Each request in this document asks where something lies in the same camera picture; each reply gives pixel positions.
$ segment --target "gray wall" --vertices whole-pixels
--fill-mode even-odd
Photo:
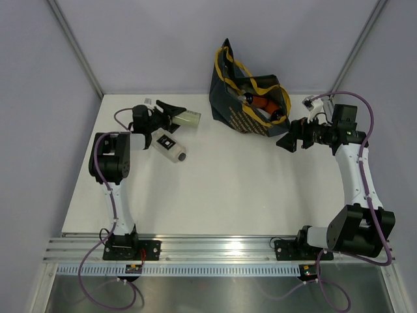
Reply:
[[[329,90],[376,0],[58,0],[105,93],[206,93],[229,37],[253,75]]]
[[[100,101],[43,0],[0,2],[0,311],[25,312]]]
[[[417,308],[416,12],[417,1],[389,2],[340,90],[361,94],[374,108],[369,166],[384,207],[395,211],[392,246]],[[359,110],[360,128],[367,130],[366,109]]]

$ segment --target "bottle label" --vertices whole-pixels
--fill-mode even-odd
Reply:
[[[167,150],[170,150],[176,144],[176,142],[166,135],[162,135],[156,142]]]

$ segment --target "metal post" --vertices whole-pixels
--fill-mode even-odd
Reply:
[[[343,79],[346,77],[347,72],[351,68],[353,61],[356,59],[356,56],[358,55],[359,51],[364,45],[364,42],[366,41],[369,33],[371,32],[371,30],[373,29],[373,26],[375,25],[375,23],[381,16],[388,2],[389,0],[378,0],[376,5],[374,6],[371,14],[369,15],[369,18],[367,19],[365,23],[364,28],[360,32],[358,39],[356,39],[356,42],[354,43],[353,48],[351,52],[349,53],[345,64],[343,64],[343,67],[341,68],[338,74],[338,77],[333,83],[331,91],[337,91],[339,89]]]
[[[100,84],[98,83],[98,80],[96,78],[96,76],[94,75],[93,70],[91,70],[91,67],[89,65],[89,63],[87,62],[84,53],[82,52],[74,34],[71,31],[71,28],[65,18],[65,15],[63,14],[60,6],[58,5],[58,3],[56,2],[56,0],[46,0],[46,3],[48,4],[48,6],[51,8],[51,11],[53,13],[53,15],[55,16],[55,18],[58,21],[59,26],[61,27],[65,38],[67,39],[68,43],[70,44],[72,50],[75,53],[75,56],[77,58],[77,60],[79,61],[79,64],[81,65],[82,69],[84,70],[85,75],[87,76],[88,80],[91,83],[91,86],[93,87],[93,89],[96,91],[98,97],[100,99],[103,99],[103,90],[100,86]]]

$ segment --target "tabletop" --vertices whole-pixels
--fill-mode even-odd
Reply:
[[[290,120],[307,116],[290,95]],[[295,235],[304,225],[327,226],[344,206],[338,164],[329,147],[296,153],[276,146],[280,138],[240,134],[212,118],[208,95],[106,95],[81,166],[63,233],[98,233],[111,226],[100,185],[89,175],[96,132],[122,131],[113,114],[145,98],[200,112],[198,128],[173,135],[187,148],[172,163],[155,148],[136,149],[131,139],[129,206],[138,233],[165,235]],[[131,112],[119,114],[128,124]]]

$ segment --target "yellow bag handle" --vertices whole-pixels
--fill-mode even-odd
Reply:
[[[238,68],[240,68],[241,70],[243,70],[250,78],[251,84],[253,89],[255,89],[255,92],[260,95],[263,96],[265,94],[267,94],[269,91],[271,91],[274,88],[281,88],[282,91],[282,95],[284,97],[284,102],[285,102],[285,106],[287,107],[287,112],[290,112],[291,110],[291,100],[289,98],[288,92],[285,90],[284,87],[280,86],[280,85],[273,85],[269,88],[260,88],[258,87],[258,84],[256,83],[255,79],[253,78],[251,72],[240,62],[237,60],[234,60],[232,58],[232,56],[229,53],[229,47],[222,47],[219,50],[217,50],[216,55],[214,56],[214,66],[216,67],[216,72],[217,75],[219,76],[219,78],[221,79],[221,81],[225,82],[227,85],[229,85],[230,87],[232,87],[234,90],[236,90],[236,92],[238,93],[238,95],[242,94],[242,91],[236,86],[235,82],[229,78],[224,78],[223,77],[223,73],[220,70],[219,67],[219,55],[223,52],[223,50],[226,50],[226,58],[236,64],[236,66]],[[280,124],[282,122],[284,122],[284,120],[287,118],[286,116],[281,117],[278,121],[272,121],[270,123],[266,123],[264,122],[258,115],[255,114],[255,112],[252,110],[251,107],[248,106],[248,103],[246,101],[244,101],[242,103],[242,109],[243,111],[248,114],[252,119],[255,119],[259,124],[265,126],[265,127],[271,127],[273,125],[277,125]]]

